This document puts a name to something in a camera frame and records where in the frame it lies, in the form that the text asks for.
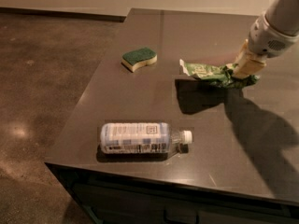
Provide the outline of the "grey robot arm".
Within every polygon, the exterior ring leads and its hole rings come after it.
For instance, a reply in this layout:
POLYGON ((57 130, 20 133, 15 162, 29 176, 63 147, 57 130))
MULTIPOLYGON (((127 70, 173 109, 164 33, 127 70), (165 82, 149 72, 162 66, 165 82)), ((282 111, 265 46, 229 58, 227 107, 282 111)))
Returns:
POLYGON ((251 25, 235 63, 233 77, 244 79, 265 67, 299 40, 299 0, 275 0, 251 25))

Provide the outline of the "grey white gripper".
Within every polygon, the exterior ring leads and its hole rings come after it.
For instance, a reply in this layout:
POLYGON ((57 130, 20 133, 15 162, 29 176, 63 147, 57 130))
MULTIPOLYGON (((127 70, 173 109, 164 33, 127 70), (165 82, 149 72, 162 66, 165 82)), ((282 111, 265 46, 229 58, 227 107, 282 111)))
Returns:
POLYGON ((236 57, 233 77, 244 79, 254 75, 266 66, 266 57, 280 56, 298 39, 299 35, 285 35, 276 30, 263 13, 250 27, 249 38, 236 57))

